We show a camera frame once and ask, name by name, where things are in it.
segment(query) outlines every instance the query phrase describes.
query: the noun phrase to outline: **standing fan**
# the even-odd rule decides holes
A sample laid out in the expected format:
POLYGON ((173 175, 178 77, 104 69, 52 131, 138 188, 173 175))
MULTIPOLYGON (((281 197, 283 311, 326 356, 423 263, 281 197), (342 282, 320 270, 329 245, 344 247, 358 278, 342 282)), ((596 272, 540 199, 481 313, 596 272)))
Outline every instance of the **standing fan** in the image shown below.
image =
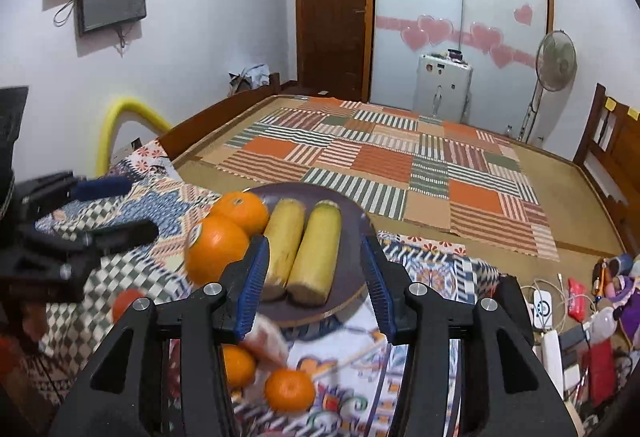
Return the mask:
POLYGON ((564 89, 572 80, 576 70, 575 47, 574 42, 562 30, 556 30, 548 33, 538 46, 536 54, 536 87, 533 90, 533 96, 527 107, 527 114, 522 122, 522 128, 518 136, 518 141, 522 141, 527 127, 526 142, 533 130, 533 124, 536 122, 536 116, 540 110, 540 101, 544 91, 557 92, 564 89))

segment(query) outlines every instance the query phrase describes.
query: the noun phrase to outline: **door frame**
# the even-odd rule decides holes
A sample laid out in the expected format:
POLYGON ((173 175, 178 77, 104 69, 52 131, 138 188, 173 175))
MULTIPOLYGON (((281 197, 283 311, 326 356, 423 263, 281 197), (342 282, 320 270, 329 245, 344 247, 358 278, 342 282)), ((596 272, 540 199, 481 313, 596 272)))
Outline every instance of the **door frame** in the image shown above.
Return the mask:
MULTIPOLYGON (((362 89, 360 98, 363 102, 369 101, 371 89, 371 62, 373 58, 373 21, 374 21, 375 0, 365 0, 364 12, 364 45, 362 63, 362 89)), ((302 54, 304 31, 303 3, 296 0, 296 59, 298 64, 298 80, 302 82, 304 74, 304 56, 302 54)))

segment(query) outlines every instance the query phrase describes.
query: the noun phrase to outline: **yellow foam tube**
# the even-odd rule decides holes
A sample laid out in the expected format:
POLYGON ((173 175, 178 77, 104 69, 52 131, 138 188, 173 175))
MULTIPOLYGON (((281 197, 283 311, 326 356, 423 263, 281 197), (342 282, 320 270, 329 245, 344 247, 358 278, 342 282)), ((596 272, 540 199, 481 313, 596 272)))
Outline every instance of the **yellow foam tube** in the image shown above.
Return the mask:
POLYGON ((98 160, 95 167, 95 175, 97 176, 106 174, 109 169, 109 149, 111 147, 113 129, 116 126, 119 115, 123 112, 132 112, 139 115, 162 134, 168 132, 172 128, 169 122, 144 103, 133 98, 118 98, 107 111, 107 115, 102 124, 102 130, 100 131, 100 141, 98 141, 98 160))

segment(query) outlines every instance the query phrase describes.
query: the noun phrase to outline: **fan head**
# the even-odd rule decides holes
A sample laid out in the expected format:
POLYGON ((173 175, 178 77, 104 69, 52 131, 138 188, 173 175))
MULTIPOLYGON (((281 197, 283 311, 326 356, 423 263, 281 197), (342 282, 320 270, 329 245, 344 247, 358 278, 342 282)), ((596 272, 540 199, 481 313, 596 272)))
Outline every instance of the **fan head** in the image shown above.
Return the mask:
POLYGON ((546 35, 536 56, 536 73, 540 85, 547 91, 564 89, 576 70, 574 42, 561 30, 546 35))

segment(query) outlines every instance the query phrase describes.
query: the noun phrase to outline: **red packet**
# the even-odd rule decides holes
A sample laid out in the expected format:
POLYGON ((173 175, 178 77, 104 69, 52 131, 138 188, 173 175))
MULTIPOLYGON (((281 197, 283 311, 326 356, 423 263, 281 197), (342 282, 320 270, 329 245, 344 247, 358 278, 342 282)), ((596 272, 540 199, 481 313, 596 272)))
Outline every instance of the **red packet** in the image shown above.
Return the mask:
POLYGON ((587 294, 587 288, 580 282, 569 279, 569 299, 567 302, 569 316, 578 323, 584 322, 587 318, 587 299, 584 296, 576 298, 579 294, 587 294))

